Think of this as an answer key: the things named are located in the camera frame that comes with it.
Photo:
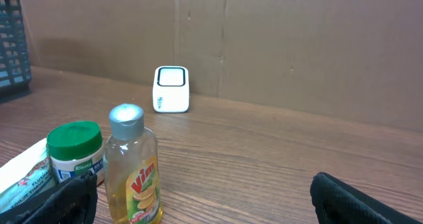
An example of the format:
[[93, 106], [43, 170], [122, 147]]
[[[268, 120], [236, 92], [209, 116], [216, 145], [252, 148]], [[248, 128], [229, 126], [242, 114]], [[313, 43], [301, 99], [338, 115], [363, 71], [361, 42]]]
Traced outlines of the green lid seasoning jar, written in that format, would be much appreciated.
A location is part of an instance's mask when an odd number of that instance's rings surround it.
[[46, 139], [48, 155], [58, 182], [91, 171], [97, 184], [104, 180], [104, 146], [100, 126], [92, 121], [63, 124]]

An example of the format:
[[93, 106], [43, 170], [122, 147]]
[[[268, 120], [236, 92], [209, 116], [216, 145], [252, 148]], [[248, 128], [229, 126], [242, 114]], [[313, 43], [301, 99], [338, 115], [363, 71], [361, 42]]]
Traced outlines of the teal white tissue packet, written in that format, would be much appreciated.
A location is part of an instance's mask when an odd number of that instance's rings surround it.
[[46, 139], [42, 139], [1, 167], [1, 212], [55, 185]]

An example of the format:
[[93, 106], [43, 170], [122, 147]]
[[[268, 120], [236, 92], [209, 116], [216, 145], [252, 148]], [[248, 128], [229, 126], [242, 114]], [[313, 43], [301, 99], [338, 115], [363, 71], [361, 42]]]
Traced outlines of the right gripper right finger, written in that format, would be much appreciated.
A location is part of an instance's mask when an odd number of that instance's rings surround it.
[[313, 177], [310, 195], [319, 224], [422, 224], [325, 172]]

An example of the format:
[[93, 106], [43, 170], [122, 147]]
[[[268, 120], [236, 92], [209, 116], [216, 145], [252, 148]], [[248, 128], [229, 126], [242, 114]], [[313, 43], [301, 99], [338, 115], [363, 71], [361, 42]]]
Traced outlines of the yellow dish soap bottle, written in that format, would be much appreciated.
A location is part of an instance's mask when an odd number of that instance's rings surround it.
[[160, 223], [163, 215], [158, 141], [144, 125], [142, 108], [121, 104], [109, 113], [104, 183], [113, 223]]

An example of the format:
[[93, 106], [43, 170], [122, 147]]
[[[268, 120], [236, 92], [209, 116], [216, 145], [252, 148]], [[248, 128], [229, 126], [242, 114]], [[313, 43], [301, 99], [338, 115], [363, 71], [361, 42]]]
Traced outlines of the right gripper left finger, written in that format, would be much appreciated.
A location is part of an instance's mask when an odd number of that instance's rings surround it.
[[97, 200], [97, 175], [88, 171], [2, 213], [1, 222], [92, 224], [95, 220]]

